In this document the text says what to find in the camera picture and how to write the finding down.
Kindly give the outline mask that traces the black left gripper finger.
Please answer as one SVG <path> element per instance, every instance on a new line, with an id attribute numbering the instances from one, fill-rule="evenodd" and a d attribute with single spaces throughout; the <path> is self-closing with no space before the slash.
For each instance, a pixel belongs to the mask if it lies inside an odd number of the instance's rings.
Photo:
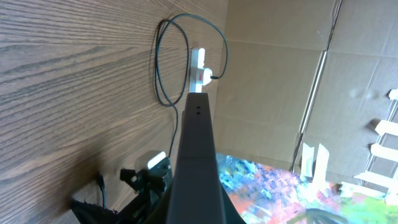
<path id="1" fill-rule="evenodd" d="M 224 213 L 227 224 L 246 224 L 242 219 L 236 208 L 234 207 L 231 199 L 228 197 L 224 187 L 220 184 L 221 194 L 223 197 Z"/>

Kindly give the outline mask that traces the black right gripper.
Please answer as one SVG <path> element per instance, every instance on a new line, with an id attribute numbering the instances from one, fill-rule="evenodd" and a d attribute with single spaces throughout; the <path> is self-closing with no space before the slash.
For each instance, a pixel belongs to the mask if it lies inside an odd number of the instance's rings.
<path id="1" fill-rule="evenodd" d="M 165 157 L 150 169 L 121 169 L 120 180 L 133 188 L 137 196 L 127 204 L 122 215 L 150 215 L 171 185 L 170 159 Z M 72 212 L 81 224 L 115 224 L 118 215 L 111 210 L 86 202 L 72 200 Z"/>

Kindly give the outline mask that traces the Samsung Galaxy smartphone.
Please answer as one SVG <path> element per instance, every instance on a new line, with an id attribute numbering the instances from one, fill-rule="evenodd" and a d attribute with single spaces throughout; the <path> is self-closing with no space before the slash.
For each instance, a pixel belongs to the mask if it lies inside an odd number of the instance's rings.
<path id="1" fill-rule="evenodd" d="M 166 222 L 226 223 L 206 93 L 187 95 Z"/>

